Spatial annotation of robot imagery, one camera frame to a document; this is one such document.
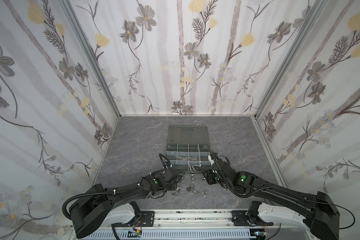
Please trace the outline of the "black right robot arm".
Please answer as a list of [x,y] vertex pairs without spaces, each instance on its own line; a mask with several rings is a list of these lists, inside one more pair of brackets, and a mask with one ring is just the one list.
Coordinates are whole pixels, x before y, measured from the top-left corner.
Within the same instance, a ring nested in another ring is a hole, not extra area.
[[235,171],[231,165],[211,152],[208,156],[212,169],[206,179],[212,176],[210,185],[218,183],[236,197],[267,199],[303,216],[303,227],[320,240],[340,238],[340,212],[330,196],[323,192],[315,195],[293,191],[270,183],[255,174]]

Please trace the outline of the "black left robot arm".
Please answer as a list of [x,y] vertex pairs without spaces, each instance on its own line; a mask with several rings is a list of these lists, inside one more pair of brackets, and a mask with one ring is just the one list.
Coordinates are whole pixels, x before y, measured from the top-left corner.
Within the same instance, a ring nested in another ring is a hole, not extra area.
[[111,210],[172,191],[182,177],[174,168],[168,168],[142,177],[135,184],[113,188],[97,184],[85,193],[68,198],[62,205],[62,213],[72,221],[76,237],[82,239],[95,232]]

